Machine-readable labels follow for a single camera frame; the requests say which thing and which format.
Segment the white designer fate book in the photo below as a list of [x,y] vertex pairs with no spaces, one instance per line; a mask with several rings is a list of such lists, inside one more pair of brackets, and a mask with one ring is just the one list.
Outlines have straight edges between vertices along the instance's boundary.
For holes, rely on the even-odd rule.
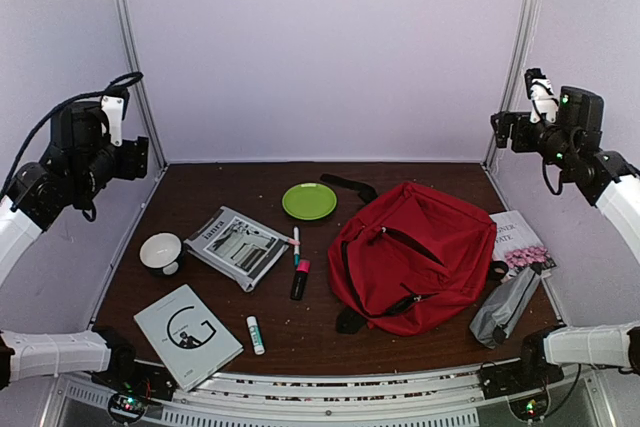
[[490,218],[497,227],[492,259],[506,264],[501,267],[505,272],[502,282],[515,278],[533,264],[542,266],[543,277],[556,267],[550,252],[520,212],[505,211],[491,214]]

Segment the grey ianra magazine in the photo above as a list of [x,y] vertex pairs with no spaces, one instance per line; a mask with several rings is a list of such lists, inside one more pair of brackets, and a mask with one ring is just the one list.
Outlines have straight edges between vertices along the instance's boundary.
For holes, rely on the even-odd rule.
[[252,292],[282,255],[292,238],[227,206],[184,241],[194,257]]

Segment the red backpack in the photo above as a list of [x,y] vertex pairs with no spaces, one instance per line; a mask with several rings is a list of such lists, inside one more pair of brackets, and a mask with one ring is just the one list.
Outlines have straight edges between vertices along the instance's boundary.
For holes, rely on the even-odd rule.
[[497,238],[486,211],[414,182],[379,194],[336,175],[321,179],[364,202],[328,249],[329,284],[344,305],[338,333],[423,334],[480,297]]

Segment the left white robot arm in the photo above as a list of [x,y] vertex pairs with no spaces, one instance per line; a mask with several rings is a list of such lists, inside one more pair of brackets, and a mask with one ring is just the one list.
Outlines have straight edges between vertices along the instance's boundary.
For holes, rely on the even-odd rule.
[[[1,276],[68,207],[93,222],[96,196],[113,180],[147,174],[149,140],[122,134],[134,71],[100,91],[68,98],[29,131],[1,187]],[[137,389],[144,380],[132,344],[112,328],[71,334],[1,333],[1,385],[87,372],[111,388]]]

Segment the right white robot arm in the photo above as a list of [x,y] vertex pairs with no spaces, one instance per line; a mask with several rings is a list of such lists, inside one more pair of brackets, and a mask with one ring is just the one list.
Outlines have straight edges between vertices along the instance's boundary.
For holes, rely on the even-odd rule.
[[[616,151],[601,148],[604,100],[596,93],[564,86],[550,97],[554,114],[540,110],[492,115],[496,145],[540,154],[559,170],[560,184],[575,184],[588,203],[615,227],[632,253],[639,252],[639,170]],[[639,371],[639,324],[563,326],[525,338],[512,377],[530,389],[552,379],[566,364]]]

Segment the white and black bowl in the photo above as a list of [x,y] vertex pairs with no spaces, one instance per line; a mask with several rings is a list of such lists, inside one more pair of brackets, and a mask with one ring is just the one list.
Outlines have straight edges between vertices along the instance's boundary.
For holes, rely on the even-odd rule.
[[139,259],[148,273],[158,277],[173,276],[183,263],[183,243],[173,233],[155,234],[140,247]]

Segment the grey pencil case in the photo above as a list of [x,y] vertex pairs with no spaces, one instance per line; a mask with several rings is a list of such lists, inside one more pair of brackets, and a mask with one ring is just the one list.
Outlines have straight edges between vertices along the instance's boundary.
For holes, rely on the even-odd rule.
[[542,271],[543,265],[534,263],[489,295],[469,326],[479,343],[489,349],[504,344],[536,292]]

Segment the green plate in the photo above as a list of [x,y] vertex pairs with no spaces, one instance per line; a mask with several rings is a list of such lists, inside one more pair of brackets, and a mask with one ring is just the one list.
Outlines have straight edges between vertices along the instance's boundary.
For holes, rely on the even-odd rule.
[[329,216],[336,208],[335,192],[320,183],[301,183],[289,188],[282,197],[282,207],[291,217],[315,221]]

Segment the white pink marker pen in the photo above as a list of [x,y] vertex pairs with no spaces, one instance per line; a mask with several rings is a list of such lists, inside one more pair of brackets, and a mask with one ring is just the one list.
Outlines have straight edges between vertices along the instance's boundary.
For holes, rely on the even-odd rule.
[[294,255],[294,266],[297,269],[300,263],[300,229],[298,226],[293,227],[293,238],[292,238],[292,246],[293,246],[293,255]]

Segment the grey G book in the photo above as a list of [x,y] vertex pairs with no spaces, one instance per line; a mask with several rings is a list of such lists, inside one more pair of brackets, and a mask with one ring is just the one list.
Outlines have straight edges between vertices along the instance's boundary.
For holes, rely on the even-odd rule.
[[179,388],[190,391],[243,352],[243,345],[184,284],[134,321]]

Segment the pink black highlighter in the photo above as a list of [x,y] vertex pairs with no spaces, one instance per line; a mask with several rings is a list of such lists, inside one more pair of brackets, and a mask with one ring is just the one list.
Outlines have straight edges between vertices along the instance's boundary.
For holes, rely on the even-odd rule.
[[306,282],[310,270],[310,262],[306,259],[301,259],[293,278],[292,288],[290,292],[290,299],[294,301],[300,301],[303,297]]

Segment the white glue stick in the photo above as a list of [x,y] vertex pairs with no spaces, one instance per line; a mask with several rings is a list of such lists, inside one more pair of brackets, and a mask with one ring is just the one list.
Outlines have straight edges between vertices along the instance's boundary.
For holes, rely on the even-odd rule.
[[258,356],[264,355],[266,352],[266,348],[262,339],[257,318],[255,316],[248,316],[246,318],[246,323],[254,353]]

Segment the right aluminium frame post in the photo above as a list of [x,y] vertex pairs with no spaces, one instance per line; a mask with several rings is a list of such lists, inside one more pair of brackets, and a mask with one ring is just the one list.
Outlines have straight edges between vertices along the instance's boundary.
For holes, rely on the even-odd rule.
[[516,105],[518,82],[530,51],[539,16],[541,0],[521,0],[515,41],[503,89],[499,113],[509,112]]

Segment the aluminium frame post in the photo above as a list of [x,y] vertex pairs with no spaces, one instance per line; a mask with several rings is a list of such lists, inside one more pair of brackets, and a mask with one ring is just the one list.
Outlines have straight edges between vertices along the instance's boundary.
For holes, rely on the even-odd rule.
[[518,82],[530,51],[539,16],[541,0],[521,0],[515,41],[503,89],[499,113],[509,112],[516,105]]
[[[136,48],[133,26],[131,23],[128,0],[114,0],[114,4],[120,26],[127,65],[131,71],[142,71]],[[151,110],[144,81],[140,81],[134,87],[134,92],[144,130],[149,137],[154,160],[159,169],[166,169],[168,167],[168,162],[160,142],[159,133]]]

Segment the left aluminium frame post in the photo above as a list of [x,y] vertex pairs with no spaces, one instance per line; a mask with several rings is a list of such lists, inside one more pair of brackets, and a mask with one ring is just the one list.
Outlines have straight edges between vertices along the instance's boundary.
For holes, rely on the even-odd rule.
[[[142,71],[136,48],[133,26],[131,23],[128,0],[114,0],[114,4],[120,26],[127,65],[131,71]],[[159,133],[151,110],[144,81],[140,81],[134,87],[134,92],[144,130],[149,137],[154,160],[159,169],[166,169],[168,167],[168,162],[160,142]]]

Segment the front aluminium rail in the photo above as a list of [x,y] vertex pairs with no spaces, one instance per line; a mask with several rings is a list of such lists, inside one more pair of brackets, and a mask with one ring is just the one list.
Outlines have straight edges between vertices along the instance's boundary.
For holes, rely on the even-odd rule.
[[[615,426],[600,373],[569,367],[547,387],[488,398],[491,363],[338,377],[216,373],[151,398],[135,426]],[[525,408],[542,408],[525,419]],[[551,411],[543,416],[542,409]]]

